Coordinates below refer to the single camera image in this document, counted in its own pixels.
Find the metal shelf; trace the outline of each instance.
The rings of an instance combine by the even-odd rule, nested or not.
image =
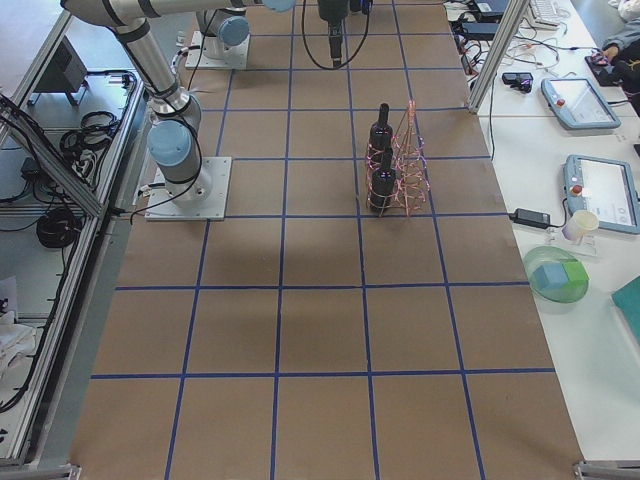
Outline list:
[[[58,0],[4,0],[0,15],[0,92],[22,106],[49,62],[71,15]],[[0,145],[8,136],[0,125]]]
[[[71,106],[64,94],[42,94],[31,106],[24,106],[45,130],[50,141],[57,146],[64,132],[76,129],[82,117],[92,111],[110,111],[117,117],[123,115],[122,124],[113,138],[103,159],[100,180],[95,188],[95,198],[101,205],[109,202],[114,182],[123,163],[137,139],[138,129],[144,117],[144,107],[140,104],[143,84],[137,74],[135,87],[125,90],[118,78],[100,73],[87,77],[88,88],[80,105]],[[2,175],[0,192],[12,195],[22,189],[24,180],[20,177],[20,167],[26,152],[24,150],[5,150],[0,152]],[[27,196],[10,206],[0,207],[0,228],[19,228],[28,225],[44,213],[47,206]],[[93,248],[103,216],[87,216],[80,233],[78,246],[71,263],[69,273],[62,286],[60,302],[48,334],[44,338],[42,353],[35,366],[29,390],[20,402],[10,411],[0,414],[0,426],[9,433],[0,443],[0,465],[20,465],[30,446],[34,419],[40,407],[40,400],[51,373],[58,346],[65,332],[71,309],[76,301],[79,285],[83,277],[87,259]],[[69,247],[65,249],[68,257]],[[42,325],[51,310],[63,271],[60,250],[51,250],[40,245],[35,235],[35,226],[21,232],[0,233],[0,278],[15,276],[18,283],[19,317],[30,324]],[[29,370],[30,360],[24,361],[18,368],[0,381],[0,400],[12,396],[14,388],[24,383]]]

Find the electronic device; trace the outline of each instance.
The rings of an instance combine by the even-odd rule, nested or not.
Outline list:
[[[469,9],[479,23],[499,23],[509,0],[471,0]]]
[[[87,67],[65,36],[38,81],[34,93],[70,95],[80,90],[86,76]]]
[[[294,7],[295,0],[246,0],[246,3],[284,12]],[[244,8],[247,6],[244,1],[61,0],[60,6],[86,23],[109,28],[144,78],[149,108],[158,120],[149,129],[147,147],[158,166],[156,178],[162,177],[165,186],[161,200],[139,211],[153,209],[156,218],[164,220],[224,218],[231,158],[202,156],[197,139],[202,107],[171,70],[146,19]],[[318,8],[322,11],[321,18],[329,25],[329,44],[335,64],[341,59],[337,47],[342,42],[341,27],[338,28],[336,22],[347,16],[349,0],[319,0]],[[206,23],[213,25],[213,16],[208,18]],[[235,33],[242,33],[242,28]]]
[[[498,23],[462,23],[462,36],[467,40],[493,40],[498,31]]]
[[[601,87],[612,87],[617,85],[620,76],[614,72],[613,65],[609,63],[607,57],[602,54],[588,55],[584,57],[591,73]]]
[[[462,70],[464,71],[465,75],[478,74],[478,72],[473,68],[473,65],[471,65],[471,62],[469,61],[469,57],[467,57],[466,53],[460,57],[460,63],[462,63]]]
[[[588,78],[545,78],[540,90],[551,111],[568,130],[611,129],[621,124]]]
[[[529,0],[524,18],[533,28],[543,30],[556,30],[562,23],[553,0]]]
[[[502,74],[502,83],[523,93],[531,92],[533,75],[529,72],[505,72]]]
[[[535,212],[525,208],[516,208],[513,213],[509,214],[509,219],[513,223],[526,225],[528,227],[546,229],[551,226],[551,218],[548,213]]]
[[[626,162],[569,155],[564,166],[569,213],[588,210],[600,228],[640,234],[640,205]]]

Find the wire bottle rack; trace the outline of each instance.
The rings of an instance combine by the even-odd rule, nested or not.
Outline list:
[[[379,210],[378,216],[382,216],[389,209],[402,209],[407,217],[424,208],[430,190],[427,179],[427,159],[424,156],[424,141],[416,133],[416,104],[409,101],[396,134],[392,137],[393,168],[396,172],[396,182],[393,192],[384,198],[383,202],[376,202],[385,207]],[[367,168],[367,205],[372,207],[372,199],[380,197],[373,191],[372,176],[379,168],[379,164],[372,161],[372,157],[379,157],[381,151],[368,145],[369,155],[366,158]]]

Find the dark glass bottle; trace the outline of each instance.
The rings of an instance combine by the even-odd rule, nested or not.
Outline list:
[[[371,174],[371,197],[369,206],[380,213],[389,206],[391,194],[396,183],[396,171],[391,168],[393,149],[387,147],[382,154],[380,168]]]
[[[370,159],[369,164],[372,167],[380,164],[382,152],[385,148],[391,146],[393,128],[391,128],[388,122],[389,105],[383,103],[380,105],[378,121],[371,125],[371,131],[369,132],[369,150],[367,151],[367,157]]]

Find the plastic container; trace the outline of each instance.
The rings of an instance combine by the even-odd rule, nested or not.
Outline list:
[[[582,262],[556,247],[536,247],[523,259],[531,288],[553,302],[573,303],[589,288],[589,276]]]

